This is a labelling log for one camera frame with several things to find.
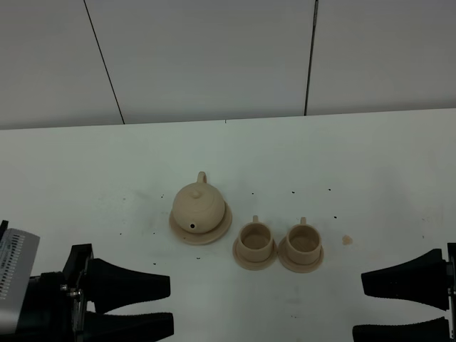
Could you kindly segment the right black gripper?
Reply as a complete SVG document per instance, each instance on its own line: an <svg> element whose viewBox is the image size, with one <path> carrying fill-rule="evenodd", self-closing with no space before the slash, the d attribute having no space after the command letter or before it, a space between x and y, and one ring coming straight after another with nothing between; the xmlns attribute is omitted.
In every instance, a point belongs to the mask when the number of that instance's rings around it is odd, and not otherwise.
<svg viewBox="0 0 456 342"><path fill-rule="evenodd" d="M397 266L361 274L364 294L376 298L402 299L448 310L449 321L431 321L387 326L359 325L352 330L355 342L455 341L455 243L447 244L448 260L433 249Z"/></svg>

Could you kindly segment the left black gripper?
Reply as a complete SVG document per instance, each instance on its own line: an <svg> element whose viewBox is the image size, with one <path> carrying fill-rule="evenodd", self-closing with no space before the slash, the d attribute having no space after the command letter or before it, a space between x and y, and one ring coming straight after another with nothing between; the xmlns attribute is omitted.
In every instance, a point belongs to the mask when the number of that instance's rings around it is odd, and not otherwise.
<svg viewBox="0 0 456 342"><path fill-rule="evenodd" d="M82 285L86 271L87 298ZM160 341L174 334L171 313L106 313L169 296L169 276L93 259L91 244L73 245L62 271L30 278L14 340ZM87 299L94 303L96 313L86 314Z"/></svg>

